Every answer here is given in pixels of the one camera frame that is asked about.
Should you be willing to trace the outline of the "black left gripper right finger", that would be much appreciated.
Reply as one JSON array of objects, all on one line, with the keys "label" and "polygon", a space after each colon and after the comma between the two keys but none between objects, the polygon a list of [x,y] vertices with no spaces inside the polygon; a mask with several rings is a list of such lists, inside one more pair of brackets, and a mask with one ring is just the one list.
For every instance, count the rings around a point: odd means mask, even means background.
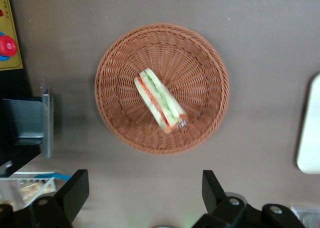
[{"label": "black left gripper right finger", "polygon": [[193,228],[236,228],[243,218],[246,204],[236,196],[228,196],[214,172],[202,173],[202,199],[207,213]]}]

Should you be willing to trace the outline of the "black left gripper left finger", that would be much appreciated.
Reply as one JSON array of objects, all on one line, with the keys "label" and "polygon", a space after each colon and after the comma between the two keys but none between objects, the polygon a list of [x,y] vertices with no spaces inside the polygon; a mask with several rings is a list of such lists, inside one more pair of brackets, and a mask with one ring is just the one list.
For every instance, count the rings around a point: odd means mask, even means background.
[{"label": "black left gripper left finger", "polygon": [[89,174],[79,169],[53,196],[42,196],[30,205],[33,228],[71,228],[90,194]]}]

